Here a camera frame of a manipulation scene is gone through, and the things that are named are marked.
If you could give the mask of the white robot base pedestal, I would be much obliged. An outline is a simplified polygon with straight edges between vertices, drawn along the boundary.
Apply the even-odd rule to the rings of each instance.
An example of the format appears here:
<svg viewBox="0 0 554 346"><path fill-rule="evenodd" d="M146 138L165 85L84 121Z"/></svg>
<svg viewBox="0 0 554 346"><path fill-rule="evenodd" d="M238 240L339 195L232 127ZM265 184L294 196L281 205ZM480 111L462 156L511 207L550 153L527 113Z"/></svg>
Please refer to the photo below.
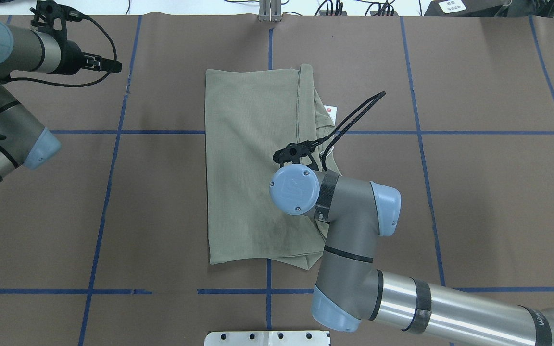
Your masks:
<svg viewBox="0 0 554 346"><path fill-rule="evenodd" d="M330 346L329 331L214 331L207 334L205 346Z"/></svg>

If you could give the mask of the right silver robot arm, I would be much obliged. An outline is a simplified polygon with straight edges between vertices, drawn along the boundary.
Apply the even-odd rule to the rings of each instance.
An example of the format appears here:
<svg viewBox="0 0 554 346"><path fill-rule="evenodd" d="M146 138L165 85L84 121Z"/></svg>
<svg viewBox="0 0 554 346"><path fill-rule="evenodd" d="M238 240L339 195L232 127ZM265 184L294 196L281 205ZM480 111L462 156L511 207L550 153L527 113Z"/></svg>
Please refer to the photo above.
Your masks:
<svg viewBox="0 0 554 346"><path fill-rule="evenodd" d="M329 226L312 317L466 346L554 346L554 136L431 136L425 167L363 153L326 173L316 140L282 144L277 207Z"/></svg>

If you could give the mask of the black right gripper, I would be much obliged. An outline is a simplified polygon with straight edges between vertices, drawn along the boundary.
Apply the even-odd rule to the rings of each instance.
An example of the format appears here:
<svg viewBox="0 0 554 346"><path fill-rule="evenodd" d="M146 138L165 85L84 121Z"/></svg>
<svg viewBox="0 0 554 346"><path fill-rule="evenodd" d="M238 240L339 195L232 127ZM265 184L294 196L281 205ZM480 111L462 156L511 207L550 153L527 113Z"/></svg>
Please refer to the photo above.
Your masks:
<svg viewBox="0 0 554 346"><path fill-rule="evenodd" d="M290 143L285 148L275 151L273 161L283 167L286 163L301 164L302 158L309 158L311 163L307 165L310 169L314 168L313 141L303 141L299 144Z"/></svg>

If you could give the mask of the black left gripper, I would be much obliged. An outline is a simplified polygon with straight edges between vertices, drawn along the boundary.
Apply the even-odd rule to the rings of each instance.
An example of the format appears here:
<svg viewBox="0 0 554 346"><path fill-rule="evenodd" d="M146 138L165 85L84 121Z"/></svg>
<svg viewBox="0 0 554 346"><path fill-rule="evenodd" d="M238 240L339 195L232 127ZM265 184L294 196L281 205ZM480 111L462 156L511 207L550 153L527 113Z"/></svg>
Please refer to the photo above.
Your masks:
<svg viewBox="0 0 554 346"><path fill-rule="evenodd" d="M92 20L77 9L56 3L54 0L38 0L31 20L32 31L43 46L43 59L35 70L50 74L71 76L81 69L97 72L120 73L120 61L103 59L94 53L85 53L68 39L67 22Z"/></svg>

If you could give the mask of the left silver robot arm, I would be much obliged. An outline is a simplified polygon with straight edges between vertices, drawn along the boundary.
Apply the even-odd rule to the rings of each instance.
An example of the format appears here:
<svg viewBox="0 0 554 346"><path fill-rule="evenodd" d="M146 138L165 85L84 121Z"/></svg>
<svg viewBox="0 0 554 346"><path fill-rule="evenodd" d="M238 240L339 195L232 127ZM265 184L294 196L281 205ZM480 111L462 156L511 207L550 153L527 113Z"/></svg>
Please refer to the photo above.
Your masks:
<svg viewBox="0 0 554 346"><path fill-rule="evenodd" d="M21 81L13 72L71 76L84 69L108 77L122 70L110 36L112 59L84 52L68 39L68 22L87 20L103 31L94 18L54 0L38 0L31 12L30 29L0 22L0 183L17 167L36 169L61 147L49 128L7 90L8 83Z"/></svg>

